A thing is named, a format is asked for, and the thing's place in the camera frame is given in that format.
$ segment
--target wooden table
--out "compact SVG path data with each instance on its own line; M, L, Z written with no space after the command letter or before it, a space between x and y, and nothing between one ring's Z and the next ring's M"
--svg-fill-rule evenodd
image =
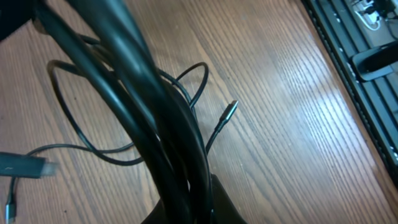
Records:
M197 104L204 139L228 102L241 102L209 161L248 223L397 223L397 191L300 1L127 4L160 68L176 77L196 62L209 64ZM64 1L51 5L76 31L93 35ZM52 91L45 70L51 59L68 60L31 24L0 44L0 150L81 144ZM201 75L182 80L190 93ZM129 142L86 80L58 77L98 147ZM41 156L60 170L19 182L17 223L140 223L159 198L144 164L112 166L73 149ZM133 150L116 157L136 156ZM2 211L8 183L0 178Z

